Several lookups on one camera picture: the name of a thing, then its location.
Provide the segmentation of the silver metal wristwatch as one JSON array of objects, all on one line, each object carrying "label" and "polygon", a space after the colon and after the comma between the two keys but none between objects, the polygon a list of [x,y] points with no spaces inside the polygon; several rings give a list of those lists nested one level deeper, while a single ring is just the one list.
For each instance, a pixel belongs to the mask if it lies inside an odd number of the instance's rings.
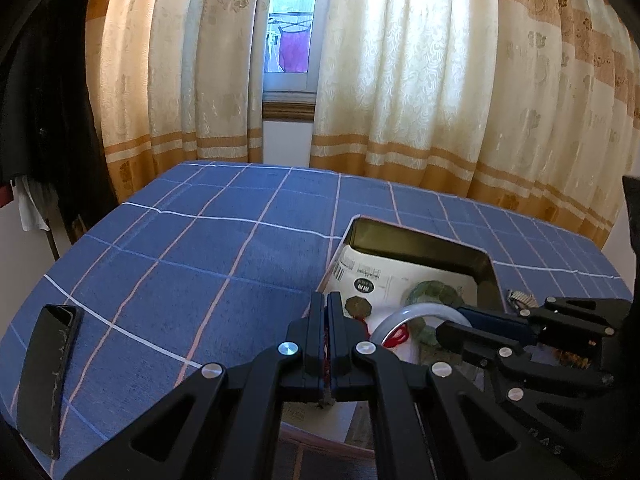
[{"label": "silver metal wristwatch", "polygon": [[506,303],[514,311],[537,309],[539,307],[533,295],[514,289],[508,289],[506,291]]}]

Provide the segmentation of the pink metal jewelry tin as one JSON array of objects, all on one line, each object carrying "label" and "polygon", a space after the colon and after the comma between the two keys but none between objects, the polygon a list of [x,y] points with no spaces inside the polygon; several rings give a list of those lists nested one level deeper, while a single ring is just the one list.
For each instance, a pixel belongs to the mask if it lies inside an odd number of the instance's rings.
[{"label": "pink metal jewelry tin", "polygon": [[[452,360],[471,379],[478,367],[439,348],[435,330],[462,306],[506,310],[495,267],[483,249],[365,216],[349,221],[318,291],[340,294],[377,344],[411,364]],[[362,402],[288,403],[283,440],[338,457],[371,458],[369,410]]]}]

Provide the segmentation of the green jade carving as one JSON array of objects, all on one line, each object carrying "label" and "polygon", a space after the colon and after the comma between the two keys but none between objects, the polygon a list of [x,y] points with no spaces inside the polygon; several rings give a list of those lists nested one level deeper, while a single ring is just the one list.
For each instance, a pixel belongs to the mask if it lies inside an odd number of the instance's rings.
[{"label": "green jade carving", "polygon": [[[428,302],[444,304],[447,307],[455,309],[464,305],[463,298],[457,289],[441,281],[424,281],[417,284],[416,287],[409,292],[405,305],[427,304]],[[419,341],[420,344],[434,348],[438,347],[435,334],[436,327],[431,323],[427,323],[424,316],[410,320],[408,327],[411,336]]]}]

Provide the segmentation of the white jade bangle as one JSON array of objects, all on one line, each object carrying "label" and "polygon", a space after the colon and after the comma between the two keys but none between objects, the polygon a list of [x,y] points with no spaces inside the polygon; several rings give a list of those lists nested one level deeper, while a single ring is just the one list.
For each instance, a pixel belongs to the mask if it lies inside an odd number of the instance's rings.
[{"label": "white jade bangle", "polygon": [[370,341],[374,344],[382,344],[399,326],[408,323],[414,318],[423,318],[424,316],[438,318],[442,322],[447,321],[464,327],[472,327],[469,320],[458,310],[444,304],[426,302],[425,304],[412,304],[394,311],[376,326],[370,336]]}]

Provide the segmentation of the brown octagonal pendant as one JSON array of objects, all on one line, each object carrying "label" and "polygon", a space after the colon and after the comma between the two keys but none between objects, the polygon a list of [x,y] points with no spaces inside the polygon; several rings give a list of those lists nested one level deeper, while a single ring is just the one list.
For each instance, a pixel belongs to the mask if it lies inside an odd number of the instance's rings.
[{"label": "brown octagonal pendant", "polygon": [[366,298],[352,296],[346,300],[345,310],[352,318],[364,320],[371,315],[372,306]]}]

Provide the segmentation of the blue checked bed sheet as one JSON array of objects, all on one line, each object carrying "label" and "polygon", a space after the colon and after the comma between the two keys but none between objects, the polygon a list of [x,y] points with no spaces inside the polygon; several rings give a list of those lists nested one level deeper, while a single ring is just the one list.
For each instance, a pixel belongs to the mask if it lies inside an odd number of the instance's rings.
[{"label": "blue checked bed sheet", "polygon": [[505,290],[629,298],[588,238],[456,196],[331,171],[186,162],[134,194],[41,278],[1,341],[1,411],[16,416],[47,304],[82,320],[63,390],[59,479],[188,374],[277,344],[320,285],[350,220],[366,216],[483,249]]}]

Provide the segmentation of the right cream orange curtain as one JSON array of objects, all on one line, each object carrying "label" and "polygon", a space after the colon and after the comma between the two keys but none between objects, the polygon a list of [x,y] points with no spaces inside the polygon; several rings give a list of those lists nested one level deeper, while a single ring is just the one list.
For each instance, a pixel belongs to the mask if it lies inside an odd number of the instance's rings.
[{"label": "right cream orange curtain", "polygon": [[639,149],[639,48],[606,0],[330,0],[310,163],[603,245]]}]

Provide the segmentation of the cream orange curtain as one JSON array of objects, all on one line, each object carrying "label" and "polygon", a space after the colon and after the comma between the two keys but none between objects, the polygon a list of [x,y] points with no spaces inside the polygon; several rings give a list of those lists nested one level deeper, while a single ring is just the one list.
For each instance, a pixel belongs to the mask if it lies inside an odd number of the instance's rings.
[{"label": "cream orange curtain", "polygon": [[188,160],[260,162],[270,0],[89,0],[90,103],[128,200]]},{"label": "cream orange curtain", "polygon": [[603,245],[639,149],[639,48],[606,0],[330,0],[310,163]]}]

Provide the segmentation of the white hanging garment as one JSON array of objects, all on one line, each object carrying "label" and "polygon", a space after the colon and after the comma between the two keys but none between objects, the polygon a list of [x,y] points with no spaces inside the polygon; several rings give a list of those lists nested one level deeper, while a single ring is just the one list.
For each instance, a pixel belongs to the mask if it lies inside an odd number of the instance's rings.
[{"label": "white hanging garment", "polygon": [[49,188],[23,176],[15,180],[13,189],[23,230],[49,231],[49,209],[52,200]]}]

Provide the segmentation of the red padded jacket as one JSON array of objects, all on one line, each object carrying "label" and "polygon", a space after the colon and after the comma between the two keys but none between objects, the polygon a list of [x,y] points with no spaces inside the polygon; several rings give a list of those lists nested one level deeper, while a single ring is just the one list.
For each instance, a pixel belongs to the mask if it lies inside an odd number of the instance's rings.
[{"label": "red padded jacket", "polygon": [[0,208],[3,208],[7,204],[14,200],[13,190],[11,185],[5,185],[0,188]]}]

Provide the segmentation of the black hanging coat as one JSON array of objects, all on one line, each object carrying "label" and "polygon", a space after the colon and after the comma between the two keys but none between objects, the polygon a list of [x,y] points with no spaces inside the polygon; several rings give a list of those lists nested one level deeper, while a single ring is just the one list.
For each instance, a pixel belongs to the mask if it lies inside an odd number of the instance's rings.
[{"label": "black hanging coat", "polygon": [[117,205],[86,81],[89,0],[1,0],[1,182],[58,198],[72,243]]}]

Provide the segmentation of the left cream orange curtain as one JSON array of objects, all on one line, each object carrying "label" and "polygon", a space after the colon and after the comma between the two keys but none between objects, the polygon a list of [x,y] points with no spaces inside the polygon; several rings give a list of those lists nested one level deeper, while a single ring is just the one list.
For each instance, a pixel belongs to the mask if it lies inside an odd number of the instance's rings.
[{"label": "left cream orange curtain", "polygon": [[270,0],[89,0],[90,103],[128,200],[188,160],[260,162]]}]

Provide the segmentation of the window with frame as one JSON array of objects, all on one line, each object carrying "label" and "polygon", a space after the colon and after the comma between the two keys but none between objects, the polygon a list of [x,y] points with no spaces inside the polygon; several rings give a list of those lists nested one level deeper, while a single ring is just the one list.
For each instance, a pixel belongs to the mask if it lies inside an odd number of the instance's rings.
[{"label": "window with frame", "polygon": [[329,0],[265,0],[262,118],[312,122]]}]

